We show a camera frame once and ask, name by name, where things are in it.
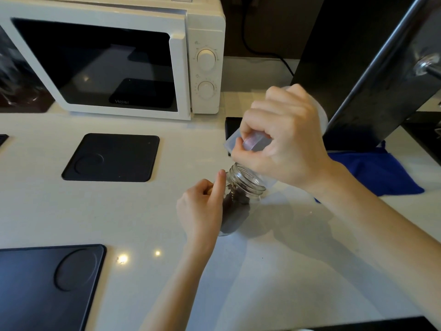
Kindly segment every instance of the metal handle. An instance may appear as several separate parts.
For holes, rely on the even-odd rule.
[[[430,74],[441,80],[441,66],[438,65],[440,61],[439,53],[432,53],[422,57],[415,65],[414,71],[417,76]]]

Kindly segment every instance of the white countertop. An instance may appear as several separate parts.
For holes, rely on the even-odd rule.
[[[0,248],[107,246],[86,329],[137,331],[185,243],[176,200],[199,179],[229,169],[225,114],[240,115],[262,95],[223,93],[217,116],[190,122],[69,114],[57,104],[46,114],[0,114],[0,133],[10,135],[0,147]],[[152,179],[64,181],[61,173],[90,132],[159,136]],[[384,200],[441,240],[441,167],[401,128],[386,148],[427,191]],[[238,232],[218,239],[188,330],[281,330],[419,314],[310,195],[277,183],[262,203]],[[116,263],[121,253],[129,256],[123,265]]]

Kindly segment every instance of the electrical cable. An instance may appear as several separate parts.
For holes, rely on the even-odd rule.
[[[250,4],[253,0],[242,0],[242,27],[241,27],[241,34],[242,34],[242,42],[243,45],[245,46],[245,48],[255,54],[255,55],[270,55],[273,57],[276,57],[278,59],[280,59],[285,66],[288,68],[288,71],[291,73],[291,75],[294,77],[294,72],[291,70],[291,68],[289,67],[288,63],[285,61],[285,59],[283,59],[283,57],[281,55],[278,55],[277,53],[273,53],[273,52],[259,52],[256,50],[253,50],[252,48],[250,48],[250,46],[246,43],[245,40],[245,20],[246,20],[246,15],[248,14],[248,9],[250,8]]]

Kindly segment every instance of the microwave knob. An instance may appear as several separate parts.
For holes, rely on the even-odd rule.
[[[210,71],[216,62],[216,56],[208,49],[198,53],[198,65],[203,71]]]
[[[198,87],[199,96],[203,99],[210,99],[214,95],[214,86],[209,81],[202,81]]]

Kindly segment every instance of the person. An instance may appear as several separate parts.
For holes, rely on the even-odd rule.
[[[252,130],[273,141],[245,151]],[[346,223],[360,246],[441,330],[441,244],[361,185],[326,153],[317,110],[298,84],[271,87],[245,112],[232,158],[255,172],[304,189]],[[145,331],[186,328],[202,272],[222,221],[225,171],[201,180],[177,202],[187,234],[182,258],[143,324]]]

